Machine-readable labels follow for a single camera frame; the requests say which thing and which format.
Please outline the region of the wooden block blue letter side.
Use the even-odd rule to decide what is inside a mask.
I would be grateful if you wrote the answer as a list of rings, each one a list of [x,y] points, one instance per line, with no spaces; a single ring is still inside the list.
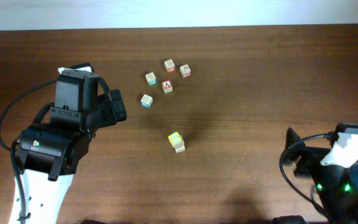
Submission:
[[[179,132],[175,131],[168,136],[168,141],[172,147],[176,148],[183,142],[183,138]]]

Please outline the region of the wooden block green edge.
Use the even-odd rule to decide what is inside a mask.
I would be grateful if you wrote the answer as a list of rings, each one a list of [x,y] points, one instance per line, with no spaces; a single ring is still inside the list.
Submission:
[[[181,141],[178,144],[175,145],[175,152],[179,153],[179,152],[183,152],[185,150],[185,142]]]

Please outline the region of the wooden block red picture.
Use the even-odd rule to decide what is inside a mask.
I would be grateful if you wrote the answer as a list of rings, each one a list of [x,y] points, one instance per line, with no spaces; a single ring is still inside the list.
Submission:
[[[191,69],[190,69],[189,65],[188,64],[182,65],[180,67],[180,73],[181,73],[183,78],[190,76],[191,75]]]

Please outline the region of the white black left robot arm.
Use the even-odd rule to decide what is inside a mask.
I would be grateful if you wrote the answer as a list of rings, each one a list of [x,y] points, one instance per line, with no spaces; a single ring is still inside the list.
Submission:
[[[54,102],[11,146],[15,193],[9,223],[55,223],[97,130],[127,118],[121,92],[110,89],[89,63],[58,72]]]

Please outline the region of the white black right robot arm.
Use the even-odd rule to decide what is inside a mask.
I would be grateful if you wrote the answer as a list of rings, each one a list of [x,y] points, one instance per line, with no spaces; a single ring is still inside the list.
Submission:
[[[296,178],[313,180],[310,195],[286,175],[284,167],[292,164]],[[334,131],[305,138],[288,128],[278,166],[287,184],[329,223],[358,223],[358,125],[339,123]]]

